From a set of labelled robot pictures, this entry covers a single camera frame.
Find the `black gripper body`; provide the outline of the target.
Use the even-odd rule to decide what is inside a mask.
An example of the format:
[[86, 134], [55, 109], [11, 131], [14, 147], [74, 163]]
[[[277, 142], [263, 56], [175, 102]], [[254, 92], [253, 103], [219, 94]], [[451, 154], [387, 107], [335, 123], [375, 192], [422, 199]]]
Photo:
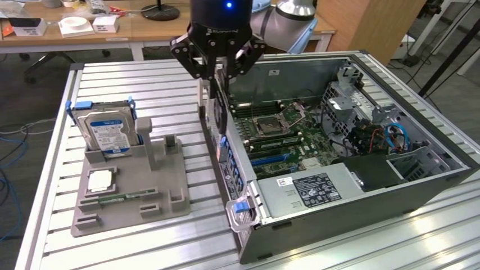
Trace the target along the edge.
[[202, 57], [201, 78], [213, 78], [219, 57], [225, 59], [226, 77], [235, 77], [249, 60], [249, 52], [238, 51], [251, 38], [251, 1], [195, 0], [189, 5], [187, 38]]

